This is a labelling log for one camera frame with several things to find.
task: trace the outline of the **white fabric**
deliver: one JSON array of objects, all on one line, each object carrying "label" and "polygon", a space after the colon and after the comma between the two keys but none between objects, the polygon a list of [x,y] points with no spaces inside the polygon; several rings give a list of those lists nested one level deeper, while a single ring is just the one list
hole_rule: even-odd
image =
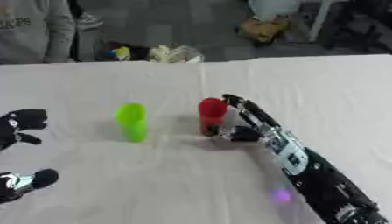
[{"label": "white fabric", "polygon": [[[391,65],[379,55],[0,66],[0,113],[43,108],[49,115],[46,130],[31,131],[44,143],[2,152],[0,171],[60,175],[55,185],[1,205],[0,222],[322,223],[268,152],[200,135],[198,102],[224,93],[258,103],[390,218]],[[125,102],[147,108],[143,143],[125,142],[116,127],[115,110]],[[273,202],[277,188],[289,189],[291,202]]]}]

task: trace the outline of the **person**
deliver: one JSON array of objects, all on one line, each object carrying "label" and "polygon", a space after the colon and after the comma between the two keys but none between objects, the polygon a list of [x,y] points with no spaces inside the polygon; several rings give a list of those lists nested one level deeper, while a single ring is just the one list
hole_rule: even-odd
[{"label": "person", "polygon": [[[76,20],[77,30],[85,31],[85,30],[89,30],[89,29],[94,29],[103,23],[102,18],[96,17],[92,14],[85,12],[81,8],[81,6],[77,2],[77,0],[68,0],[68,5],[69,5],[69,9],[71,11],[71,14],[73,15],[73,18]],[[74,38],[73,38],[71,51],[70,51],[70,57],[74,61],[80,61],[80,59],[79,59],[79,42],[80,42],[79,39],[80,39],[80,35],[76,31]]]},{"label": "person", "polygon": [[67,0],[0,1],[0,64],[67,62],[74,33]]},{"label": "person", "polygon": [[102,18],[83,10],[78,0],[68,0],[68,4],[73,17],[76,19],[79,30],[85,31],[102,25]]}]

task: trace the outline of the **black robotic glove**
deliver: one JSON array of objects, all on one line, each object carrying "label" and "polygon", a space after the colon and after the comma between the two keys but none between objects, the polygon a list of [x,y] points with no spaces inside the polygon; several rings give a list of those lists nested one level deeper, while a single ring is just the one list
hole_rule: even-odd
[{"label": "black robotic glove", "polygon": [[7,149],[17,142],[41,144],[39,138],[20,131],[42,130],[47,125],[46,120],[46,110],[39,108],[11,111],[0,117],[0,150]]}]

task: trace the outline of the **yellow object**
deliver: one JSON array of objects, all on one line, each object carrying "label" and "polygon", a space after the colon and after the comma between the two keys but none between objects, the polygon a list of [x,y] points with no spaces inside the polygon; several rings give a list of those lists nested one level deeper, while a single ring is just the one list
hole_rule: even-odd
[{"label": "yellow object", "polygon": [[117,56],[118,60],[126,61],[130,60],[130,49],[126,46],[113,50],[115,56]]},{"label": "yellow object", "polygon": [[260,43],[270,43],[289,26],[287,17],[276,17],[271,22],[261,22],[252,17],[240,25],[239,34],[243,37],[255,39]]}]

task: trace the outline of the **gray floor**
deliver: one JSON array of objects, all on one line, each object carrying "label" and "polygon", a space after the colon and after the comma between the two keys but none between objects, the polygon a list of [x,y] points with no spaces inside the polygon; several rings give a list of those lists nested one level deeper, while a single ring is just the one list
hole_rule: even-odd
[{"label": "gray floor", "polygon": [[242,0],[80,0],[80,3],[105,18],[99,31],[83,35],[85,54],[96,43],[91,39],[140,46],[189,45],[204,53],[206,61],[346,54],[328,52],[318,45],[285,42],[255,49],[234,33],[234,28],[252,15]]}]

